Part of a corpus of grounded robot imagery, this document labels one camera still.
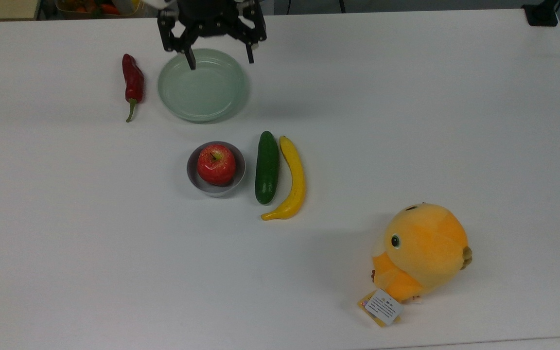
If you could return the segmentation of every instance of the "green plate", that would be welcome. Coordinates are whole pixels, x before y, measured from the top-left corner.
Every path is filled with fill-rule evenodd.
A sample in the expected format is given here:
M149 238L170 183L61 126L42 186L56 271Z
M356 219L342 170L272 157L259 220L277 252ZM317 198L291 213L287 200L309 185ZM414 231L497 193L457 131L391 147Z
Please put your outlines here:
M245 101L246 78L238 62L212 49L193 50L196 69L177 55L161 70L158 92L174 115L190 122L210 122L231 116Z

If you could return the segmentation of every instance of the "stuffed toy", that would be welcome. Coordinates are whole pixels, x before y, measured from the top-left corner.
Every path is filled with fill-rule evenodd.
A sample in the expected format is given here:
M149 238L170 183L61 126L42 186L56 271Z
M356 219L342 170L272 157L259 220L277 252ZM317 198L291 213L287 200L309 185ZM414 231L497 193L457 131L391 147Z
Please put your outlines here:
M473 261L462 225L446 208L415 204L393 217L371 255L373 283L398 302L422 297Z

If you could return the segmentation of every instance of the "banana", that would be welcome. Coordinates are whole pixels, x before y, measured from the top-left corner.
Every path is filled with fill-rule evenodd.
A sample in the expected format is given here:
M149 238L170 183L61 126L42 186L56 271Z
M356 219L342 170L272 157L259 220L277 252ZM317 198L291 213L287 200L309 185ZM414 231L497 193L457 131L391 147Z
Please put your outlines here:
M304 168L302 167L302 161L299 159L298 150L293 142L284 136L280 137L280 150L291 170L291 192L278 208L261 215L261 219L265 221L293 217L302 208L306 197Z

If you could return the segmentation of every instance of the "green cucumber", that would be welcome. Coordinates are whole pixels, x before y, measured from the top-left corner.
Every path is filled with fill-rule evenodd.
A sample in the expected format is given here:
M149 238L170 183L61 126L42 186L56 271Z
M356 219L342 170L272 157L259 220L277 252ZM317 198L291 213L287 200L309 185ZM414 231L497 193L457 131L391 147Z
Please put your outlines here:
M278 187L280 170L280 150L276 139L269 131L264 131L258 141L256 158L256 179L254 183L256 200L260 204L271 202Z

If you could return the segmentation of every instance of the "tag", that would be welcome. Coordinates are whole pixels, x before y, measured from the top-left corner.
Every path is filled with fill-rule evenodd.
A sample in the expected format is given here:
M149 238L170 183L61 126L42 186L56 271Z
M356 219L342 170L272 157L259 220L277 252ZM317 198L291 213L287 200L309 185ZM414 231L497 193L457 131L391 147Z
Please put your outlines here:
M403 306L381 289L364 297L358 305L380 327L391 325L403 311Z

